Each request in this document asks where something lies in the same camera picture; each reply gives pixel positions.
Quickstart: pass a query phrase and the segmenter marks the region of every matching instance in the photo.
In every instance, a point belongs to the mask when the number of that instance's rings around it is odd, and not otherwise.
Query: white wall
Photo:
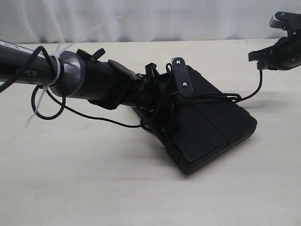
[[[277,38],[277,11],[301,13],[300,0],[1,0],[0,39],[58,42]]]

